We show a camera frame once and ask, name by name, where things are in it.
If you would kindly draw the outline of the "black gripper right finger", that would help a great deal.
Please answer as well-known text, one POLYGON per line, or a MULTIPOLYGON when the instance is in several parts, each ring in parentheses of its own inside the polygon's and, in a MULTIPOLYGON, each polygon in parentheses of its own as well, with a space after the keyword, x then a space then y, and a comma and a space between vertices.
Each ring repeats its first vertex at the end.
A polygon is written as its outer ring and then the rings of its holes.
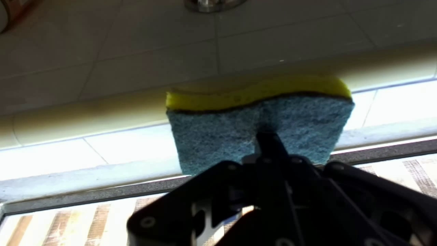
POLYGON ((271 132, 261 151, 261 215, 280 245, 437 246, 435 200, 355 167, 318 169, 271 132))

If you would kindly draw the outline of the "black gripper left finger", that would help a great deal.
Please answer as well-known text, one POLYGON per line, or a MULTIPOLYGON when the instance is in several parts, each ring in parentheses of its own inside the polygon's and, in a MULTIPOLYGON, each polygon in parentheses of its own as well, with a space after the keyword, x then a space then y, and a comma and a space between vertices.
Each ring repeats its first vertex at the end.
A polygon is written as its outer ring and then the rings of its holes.
POLYGON ((128 246, 206 246, 210 234, 255 204, 255 167, 221 162, 136 211, 128 246))

